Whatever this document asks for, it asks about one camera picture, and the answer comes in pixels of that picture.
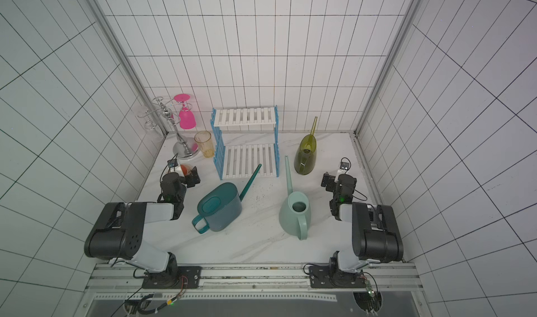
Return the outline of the olive green translucent watering can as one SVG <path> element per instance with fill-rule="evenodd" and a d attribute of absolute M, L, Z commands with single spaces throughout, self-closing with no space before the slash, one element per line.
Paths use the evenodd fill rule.
<path fill-rule="evenodd" d="M 317 117 L 314 118 L 310 133 L 302 139 L 299 149 L 297 149 L 294 167 L 298 174 L 310 174 L 315 167 L 317 158 L 317 140 L 315 138 L 316 127 Z"/>

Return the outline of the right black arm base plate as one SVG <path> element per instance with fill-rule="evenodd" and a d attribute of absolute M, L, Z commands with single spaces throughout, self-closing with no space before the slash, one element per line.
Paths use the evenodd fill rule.
<path fill-rule="evenodd" d="M 342 272 L 337 266 L 308 263 L 302 270 L 314 289 L 366 288 L 366 278 L 356 273 Z"/>

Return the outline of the dark teal watering can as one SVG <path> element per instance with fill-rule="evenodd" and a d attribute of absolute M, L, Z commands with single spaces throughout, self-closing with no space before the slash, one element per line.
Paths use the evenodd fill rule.
<path fill-rule="evenodd" d="M 245 198 L 262 164 L 259 164 L 241 193 L 235 184 L 226 182 L 204 196 L 197 205 L 198 215 L 192 220 L 192 226 L 199 234 L 208 230 L 219 232 L 229 226 L 242 212 L 242 200 Z"/>

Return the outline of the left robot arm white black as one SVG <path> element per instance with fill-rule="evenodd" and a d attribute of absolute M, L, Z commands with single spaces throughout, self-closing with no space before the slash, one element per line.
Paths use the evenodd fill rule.
<path fill-rule="evenodd" d="M 160 180 L 156 202 L 109 202 L 102 209 L 85 240 L 88 258 L 119 261 L 145 271 L 143 288 L 173 288 L 193 273 L 178 265 L 172 252 L 162 251 L 143 238 L 145 225 L 176 221 L 183 213 L 188 188 L 201 182 L 196 167 L 180 166 Z"/>

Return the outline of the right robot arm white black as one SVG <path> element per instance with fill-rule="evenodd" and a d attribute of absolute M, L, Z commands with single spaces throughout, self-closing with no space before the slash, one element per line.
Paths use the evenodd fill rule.
<path fill-rule="evenodd" d="M 399 262 L 404 258 L 404 245 L 389 205 L 370 205 L 356 198 L 357 179 L 349 174 L 332 176 L 324 173 L 321 187 L 332 193 L 331 215 L 350 223 L 351 247 L 336 251 L 328 265 L 328 279 L 334 286 L 353 283 L 362 269 L 372 263 Z"/>

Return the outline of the mint green watering can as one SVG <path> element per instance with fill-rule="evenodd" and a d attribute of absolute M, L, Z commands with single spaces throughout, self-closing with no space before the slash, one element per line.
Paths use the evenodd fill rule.
<path fill-rule="evenodd" d="M 311 222 L 309 199 L 304 193 L 293 189 L 288 156 L 285 156 L 285 173 L 288 195 L 279 211 L 279 223 L 287 234 L 307 240 Z"/>

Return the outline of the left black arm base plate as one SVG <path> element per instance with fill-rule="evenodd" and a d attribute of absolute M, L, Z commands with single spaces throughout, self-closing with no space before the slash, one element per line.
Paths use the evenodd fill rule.
<path fill-rule="evenodd" d="M 179 266 L 160 273 L 148 272 L 143 279 L 142 289 L 179 290 L 199 287 L 202 267 Z"/>

